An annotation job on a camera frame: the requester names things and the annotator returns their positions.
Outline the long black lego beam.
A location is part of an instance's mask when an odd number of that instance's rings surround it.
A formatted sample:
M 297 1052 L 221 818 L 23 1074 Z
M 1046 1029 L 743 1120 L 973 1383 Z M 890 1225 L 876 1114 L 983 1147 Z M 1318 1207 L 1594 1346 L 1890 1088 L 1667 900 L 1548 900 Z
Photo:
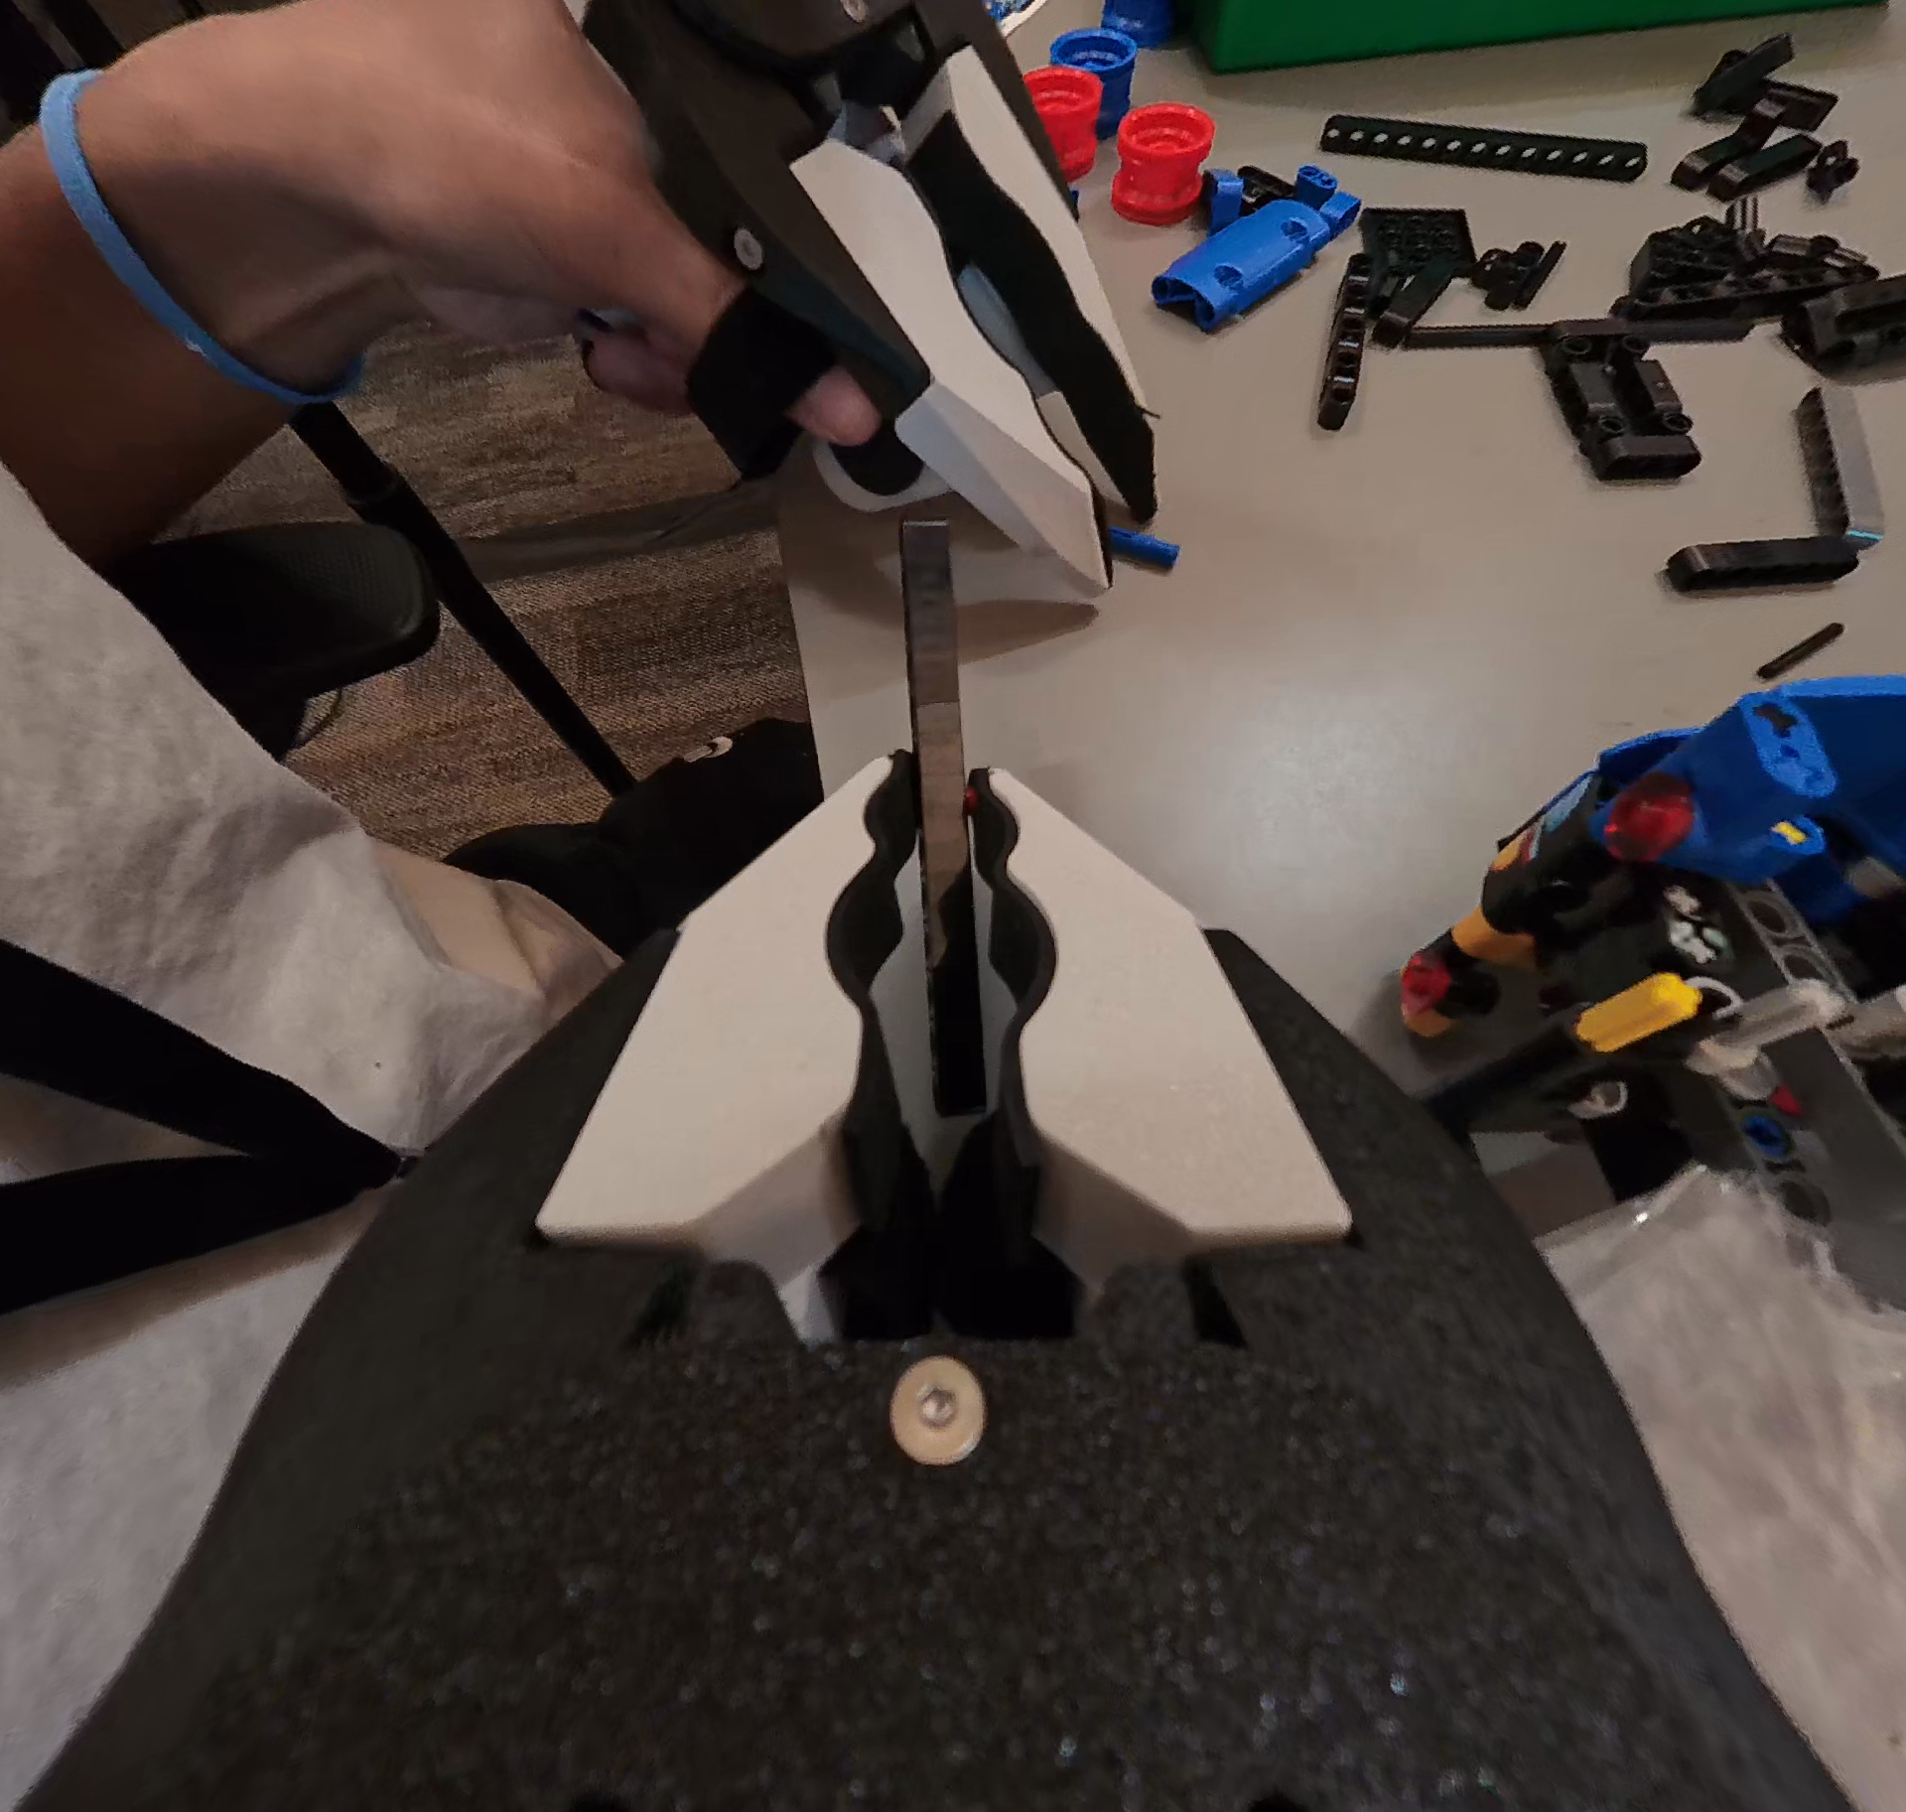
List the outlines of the long black lego beam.
M 966 811 L 960 599 L 947 521 L 909 519 L 898 526 L 898 603 L 919 775 L 933 1101 L 945 1119 L 966 1119 L 983 1111 L 989 1071 Z

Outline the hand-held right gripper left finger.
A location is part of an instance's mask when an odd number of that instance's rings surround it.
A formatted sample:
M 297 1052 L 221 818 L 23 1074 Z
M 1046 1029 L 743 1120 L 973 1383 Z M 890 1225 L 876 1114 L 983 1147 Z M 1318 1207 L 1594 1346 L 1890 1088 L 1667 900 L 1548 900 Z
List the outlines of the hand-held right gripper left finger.
M 873 1008 L 914 794 L 909 752 L 869 761 L 685 916 L 545 1237 L 758 1263 L 808 1337 L 933 1326 L 933 1187 Z

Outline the clear plastic bag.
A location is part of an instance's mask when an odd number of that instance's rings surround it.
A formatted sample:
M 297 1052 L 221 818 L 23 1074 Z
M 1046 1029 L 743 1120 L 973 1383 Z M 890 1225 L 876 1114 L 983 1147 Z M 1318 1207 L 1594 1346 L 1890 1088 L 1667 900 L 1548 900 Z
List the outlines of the clear plastic bag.
M 1903 1808 L 1903 1307 L 1703 1168 L 1535 1246 L 1763 1683 L 1859 1808 Z

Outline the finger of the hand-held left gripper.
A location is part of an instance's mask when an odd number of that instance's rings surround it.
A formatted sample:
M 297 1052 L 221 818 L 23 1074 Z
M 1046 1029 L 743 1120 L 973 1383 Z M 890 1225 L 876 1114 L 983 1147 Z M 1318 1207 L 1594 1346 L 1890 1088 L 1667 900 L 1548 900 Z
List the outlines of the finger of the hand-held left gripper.
M 907 176 L 953 285 L 1098 496 L 1155 516 L 1155 437 L 1073 197 L 1000 39 L 947 51 L 907 111 Z
M 907 174 L 821 141 L 794 176 L 930 370 L 892 415 L 897 437 L 1002 538 L 1051 559 L 1073 590 L 1110 590 L 1093 489 L 1043 426 L 1024 375 L 971 316 Z

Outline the blue curved lego panel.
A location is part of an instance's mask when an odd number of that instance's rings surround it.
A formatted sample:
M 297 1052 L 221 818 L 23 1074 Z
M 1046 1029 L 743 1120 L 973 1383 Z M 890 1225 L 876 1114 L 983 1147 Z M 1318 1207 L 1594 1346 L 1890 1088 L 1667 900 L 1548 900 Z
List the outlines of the blue curved lego panel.
M 1206 241 L 1154 281 L 1154 306 L 1197 331 L 1218 331 L 1304 276 L 1359 219 L 1359 194 L 1323 164 L 1277 181 L 1257 164 L 1200 181 Z

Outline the red lego wheel rim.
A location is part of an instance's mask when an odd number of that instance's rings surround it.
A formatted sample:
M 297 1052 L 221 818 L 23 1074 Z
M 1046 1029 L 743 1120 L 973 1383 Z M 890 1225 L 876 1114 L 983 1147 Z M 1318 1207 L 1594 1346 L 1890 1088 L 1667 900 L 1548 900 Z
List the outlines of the red lego wheel rim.
M 1100 142 L 1100 76 L 1083 65 L 1046 61 L 1024 72 L 1024 93 L 1054 146 L 1062 185 L 1083 185 Z
M 1110 206 L 1138 228 L 1176 228 L 1200 206 L 1215 122 L 1195 104 L 1131 108 L 1117 130 Z

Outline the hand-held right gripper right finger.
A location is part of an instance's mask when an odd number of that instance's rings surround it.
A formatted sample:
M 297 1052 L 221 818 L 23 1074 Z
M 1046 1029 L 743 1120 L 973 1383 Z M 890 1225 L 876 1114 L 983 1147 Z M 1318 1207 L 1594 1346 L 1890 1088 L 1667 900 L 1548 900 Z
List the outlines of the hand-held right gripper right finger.
M 941 1190 L 941 1315 L 1070 1337 L 1125 1269 L 1327 1246 L 1351 1207 L 1212 936 L 1002 768 L 971 778 L 996 1100 Z

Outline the blue wristband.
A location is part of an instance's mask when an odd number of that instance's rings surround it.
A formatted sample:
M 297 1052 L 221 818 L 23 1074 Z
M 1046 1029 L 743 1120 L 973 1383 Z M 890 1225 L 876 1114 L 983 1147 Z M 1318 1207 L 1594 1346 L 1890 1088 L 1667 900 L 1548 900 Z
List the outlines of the blue wristband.
M 228 347 L 221 347 L 152 273 L 144 254 L 119 224 L 112 211 L 108 206 L 108 194 L 79 142 L 78 108 L 97 76 L 103 72 L 92 65 L 50 76 L 35 104 L 35 132 L 55 174 L 59 197 L 83 233 L 89 245 L 103 258 L 108 273 L 122 284 L 122 290 L 130 290 L 130 296 L 147 312 L 147 320 L 155 320 L 176 347 L 190 349 L 224 381 L 267 396 L 288 410 L 336 404 L 343 396 L 348 396 L 363 379 L 363 356 L 357 356 L 333 381 L 318 385 L 314 393 L 294 391 L 251 366 Z

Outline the black chair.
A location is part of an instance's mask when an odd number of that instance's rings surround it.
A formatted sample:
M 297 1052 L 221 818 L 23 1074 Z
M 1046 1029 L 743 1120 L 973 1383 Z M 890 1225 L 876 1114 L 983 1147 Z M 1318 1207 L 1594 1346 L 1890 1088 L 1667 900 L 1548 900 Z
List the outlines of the black chair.
M 344 491 L 354 519 L 176 538 L 108 576 L 188 671 L 281 761 L 310 701 L 411 665 L 453 615 L 595 783 L 632 789 L 632 771 L 585 704 L 354 424 L 314 404 L 290 429 Z

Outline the black shoe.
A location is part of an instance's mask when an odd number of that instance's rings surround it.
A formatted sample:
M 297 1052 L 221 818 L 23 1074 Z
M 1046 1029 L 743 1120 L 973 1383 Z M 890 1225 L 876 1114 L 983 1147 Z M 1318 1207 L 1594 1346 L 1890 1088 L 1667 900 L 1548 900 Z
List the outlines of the black shoe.
M 613 954 L 678 925 L 821 806 L 810 723 L 762 718 L 677 756 L 592 823 L 521 823 L 445 856 L 516 883 L 573 916 Z

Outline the person's left hand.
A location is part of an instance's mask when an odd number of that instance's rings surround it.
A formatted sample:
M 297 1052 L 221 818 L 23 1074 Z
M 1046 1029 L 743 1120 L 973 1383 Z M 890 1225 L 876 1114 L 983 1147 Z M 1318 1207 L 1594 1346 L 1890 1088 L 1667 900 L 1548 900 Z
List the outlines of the person's left hand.
M 685 410 L 743 293 L 662 197 L 563 0 L 297 0 L 176 26 L 78 93 L 111 219 L 208 349 L 312 396 L 390 331 L 585 333 Z

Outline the pile of black lego pieces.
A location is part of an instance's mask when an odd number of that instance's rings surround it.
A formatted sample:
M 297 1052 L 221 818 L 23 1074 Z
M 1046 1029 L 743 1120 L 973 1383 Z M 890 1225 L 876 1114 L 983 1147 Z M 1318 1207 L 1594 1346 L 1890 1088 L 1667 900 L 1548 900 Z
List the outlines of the pile of black lego pieces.
M 1804 176 L 1827 202 L 1861 162 L 1816 132 L 1836 97 L 1781 81 L 1792 38 L 1728 48 L 1693 89 L 1689 111 L 1732 116 L 1732 132 L 1689 149 L 1671 187 L 1726 202 L 1652 233 L 1629 261 L 1627 290 L 1599 320 L 1563 325 L 1426 325 L 1464 276 L 1487 307 L 1523 312 L 1562 261 L 1562 241 L 1472 254 L 1463 233 L 1436 234 L 1436 214 L 1366 214 L 1359 254 L 1330 316 L 1315 424 L 1345 429 L 1370 347 L 1387 349 L 1535 349 L 1562 420 L 1601 485 L 1671 485 L 1698 464 L 1693 420 L 1657 361 L 1657 347 L 1736 347 L 1755 325 L 1781 338 L 1820 381 L 1796 409 L 1799 453 L 1816 528 L 1678 548 L 1665 581 L 1678 595 L 1790 590 L 1841 583 L 1884 543 L 1889 519 L 1859 396 L 1832 381 L 1869 361 L 1903 356 L 1903 281 L 1836 234 L 1763 233 L 1758 190 Z

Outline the partly built lego vehicle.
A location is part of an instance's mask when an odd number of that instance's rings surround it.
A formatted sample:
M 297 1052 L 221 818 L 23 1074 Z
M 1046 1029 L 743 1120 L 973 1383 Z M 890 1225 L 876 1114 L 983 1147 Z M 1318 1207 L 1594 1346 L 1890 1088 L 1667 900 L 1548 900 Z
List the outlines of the partly built lego vehicle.
M 1763 682 L 1517 828 L 1400 968 L 1430 1114 L 1574 1141 L 1617 1198 L 1689 1164 L 1820 1228 L 1903 1300 L 1903 679 Z

